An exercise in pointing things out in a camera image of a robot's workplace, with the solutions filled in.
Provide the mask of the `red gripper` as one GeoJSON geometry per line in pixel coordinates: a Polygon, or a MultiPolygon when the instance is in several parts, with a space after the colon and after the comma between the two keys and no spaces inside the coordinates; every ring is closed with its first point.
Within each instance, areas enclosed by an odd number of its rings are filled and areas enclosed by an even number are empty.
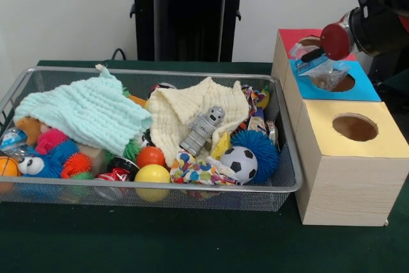
{"type": "Polygon", "coordinates": [[[311,62],[324,53],[334,61],[347,58],[355,45],[348,25],[337,22],[323,28],[320,36],[322,49],[314,49],[301,57],[302,62],[311,62]]]}

